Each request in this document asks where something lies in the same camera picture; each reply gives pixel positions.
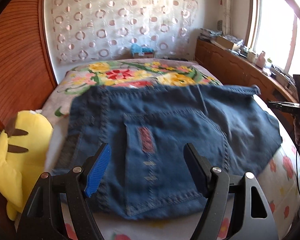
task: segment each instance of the denim garment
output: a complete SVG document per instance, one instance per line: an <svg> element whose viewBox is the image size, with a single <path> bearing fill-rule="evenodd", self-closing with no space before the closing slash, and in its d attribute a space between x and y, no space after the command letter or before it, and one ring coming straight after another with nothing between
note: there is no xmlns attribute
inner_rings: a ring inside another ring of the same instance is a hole
<svg viewBox="0 0 300 240"><path fill-rule="evenodd" d="M282 143L278 121L255 102L256 93L213 85L91 87L72 103L54 174L82 165L107 142L112 158L89 199L93 212L136 220L202 211L206 199L183 159L186 143L235 175L258 175Z"/></svg>

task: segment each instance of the metal rivet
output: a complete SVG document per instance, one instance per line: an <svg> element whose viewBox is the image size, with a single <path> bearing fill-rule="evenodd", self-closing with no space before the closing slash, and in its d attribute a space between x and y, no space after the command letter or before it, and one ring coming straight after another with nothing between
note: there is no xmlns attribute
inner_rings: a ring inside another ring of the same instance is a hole
<svg viewBox="0 0 300 240"><path fill-rule="evenodd" d="M253 175L253 173L251 173L251 172L247 172L247 173L246 173L246 177L247 177L248 179L253 179L253 178L254 178L254 175Z"/></svg>
<svg viewBox="0 0 300 240"><path fill-rule="evenodd" d="M46 179L48 176L49 176L49 173L44 172L44 173L41 174L40 177L41 177L42 179Z"/></svg>
<svg viewBox="0 0 300 240"><path fill-rule="evenodd" d="M212 168L212 171L213 171L214 173L220 173L220 172L221 172L221 168L219 168L219 167L213 167L213 168Z"/></svg>
<svg viewBox="0 0 300 240"><path fill-rule="evenodd" d="M82 171L81 167L74 167L72 170L74 173L79 173L80 171Z"/></svg>

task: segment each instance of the pikachu plush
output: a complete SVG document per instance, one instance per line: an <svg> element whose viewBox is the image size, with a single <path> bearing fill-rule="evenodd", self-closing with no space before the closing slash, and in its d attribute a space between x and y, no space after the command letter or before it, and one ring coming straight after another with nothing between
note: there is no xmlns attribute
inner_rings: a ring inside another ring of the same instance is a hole
<svg viewBox="0 0 300 240"><path fill-rule="evenodd" d="M52 126L41 114L21 111L0 134L0 192L15 220L43 172Z"/></svg>

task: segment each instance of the blue gripper pad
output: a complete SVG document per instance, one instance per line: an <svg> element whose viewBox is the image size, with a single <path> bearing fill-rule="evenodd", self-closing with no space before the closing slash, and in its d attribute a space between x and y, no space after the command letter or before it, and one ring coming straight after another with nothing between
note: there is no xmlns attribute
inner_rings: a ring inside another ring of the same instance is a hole
<svg viewBox="0 0 300 240"><path fill-rule="evenodd" d="M87 175L87 185L84 189L84 193L87 197L91 197L91 195L97 191L110 158L111 147L107 144Z"/></svg>

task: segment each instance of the person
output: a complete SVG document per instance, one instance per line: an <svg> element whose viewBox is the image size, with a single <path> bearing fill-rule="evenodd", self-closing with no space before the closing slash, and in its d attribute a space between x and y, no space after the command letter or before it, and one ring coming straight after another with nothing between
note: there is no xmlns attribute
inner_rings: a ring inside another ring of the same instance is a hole
<svg viewBox="0 0 300 240"><path fill-rule="evenodd" d="M293 120L293 124L294 124L294 135L295 135L296 144L300 146L300 120L295 118Z"/></svg>

